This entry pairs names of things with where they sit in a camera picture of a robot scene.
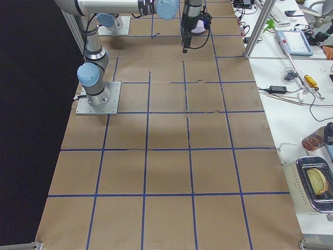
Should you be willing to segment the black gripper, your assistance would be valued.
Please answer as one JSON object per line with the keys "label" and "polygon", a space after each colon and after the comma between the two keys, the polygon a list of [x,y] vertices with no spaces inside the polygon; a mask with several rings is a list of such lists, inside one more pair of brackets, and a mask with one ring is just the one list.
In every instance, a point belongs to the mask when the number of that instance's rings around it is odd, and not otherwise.
{"label": "black gripper", "polygon": [[185,0],[181,21],[183,54],[186,54],[191,45],[191,31],[196,28],[201,17],[203,0]]}

